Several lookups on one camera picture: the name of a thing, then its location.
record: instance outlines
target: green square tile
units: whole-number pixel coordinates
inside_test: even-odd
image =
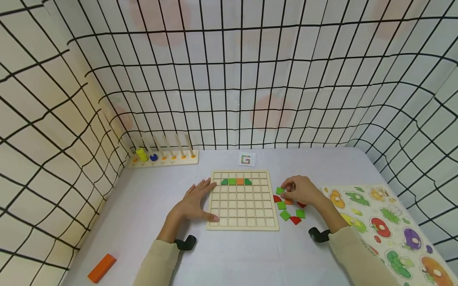
[[[285,190],[282,189],[282,188],[277,188],[276,193],[277,193],[277,194],[283,194],[284,191],[285,191]]]
[[[304,210],[296,210],[296,216],[300,218],[305,218],[305,211]]]
[[[286,209],[286,204],[285,202],[278,202],[277,207],[279,210],[285,210]]]
[[[291,215],[285,210],[280,213],[280,216],[284,219],[284,221],[287,221],[291,217]]]

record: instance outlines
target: finger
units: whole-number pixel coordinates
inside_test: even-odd
[[[215,182],[209,184],[208,186],[206,186],[205,188],[203,188],[203,189],[200,191],[200,195],[203,197],[203,196],[204,196],[205,194],[207,194],[210,190],[212,190],[215,186],[216,186],[216,183],[215,183]]]
[[[185,194],[185,195],[187,195],[187,194],[189,194],[190,192],[192,192],[192,190],[194,190],[195,187],[196,187],[196,185],[193,184],[193,185],[189,188],[189,190],[186,191],[186,194]]]
[[[203,183],[205,183],[205,180],[200,181],[200,183],[197,184],[196,189],[200,189]]]
[[[211,179],[208,178],[208,179],[203,183],[202,189],[205,188],[205,187],[207,187],[207,186],[210,184],[210,181],[211,181]]]
[[[284,192],[281,194],[284,199],[296,200],[296,192]]]
[[[295,176],[286,179],[280,187],[282,189],[289,188],[289,190],[291,190],[291,186],[292,186],[292,184],[294,184],[294,178],[295,178]]]
[[[214,214],[211,214],[211,213],[208,213],[208,212],[205,212],[205,211],[202,211],[200,213],[200,217],[206,221],[214,221],[214,222],[218,222],[219,221],[219,217],[217,217],[216,215]]]

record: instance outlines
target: orange tile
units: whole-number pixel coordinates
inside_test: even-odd
[[[110,268],[115,264],[116,258],[110,254],[105,255],[105,257],[97,264],[96,267],[89,273],[87,276],[90,281],[93,283],[98,283],[100,279],[110,270]]]

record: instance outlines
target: black clip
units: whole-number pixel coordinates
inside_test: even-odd
[[[312,227],[311,229],[309,229],[309,234],[311,238],[313,239],[313,241],[316,243],[323,243],[323,242],[328,241],[330,233],[331,231],[329,231],[329,229],[323,232],[320,232],[318,228],[316,227]]]
[[[192,250],[194,248],[194,245],[196,244],[196,241],[197,241],[197,238],[195,236],[188,235],[188,238],[186,239],[186,241],[182,241],[182,240],[176,239],[175,243],[176,243],[176,247],[179,250],[189,251],[189,250]]]

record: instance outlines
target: hand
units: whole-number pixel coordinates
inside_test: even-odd
[[[305,205],[315,206],[326,199],[323,193],[311,182],[308,177],[293,176],[281,185],[286,189],[281,196],[285,199],[296,200]]]
[[[171,213],[178,214],[186,219],[204,219],[206,221],[219,221],[216,215],[205,212],[201,209],[200,203],[210,190],[216,186],[216,183],[210,183],[210,178],[207,181],[202,180],[197,186],[192,185],[186,192],[184,198],[175,205]]]

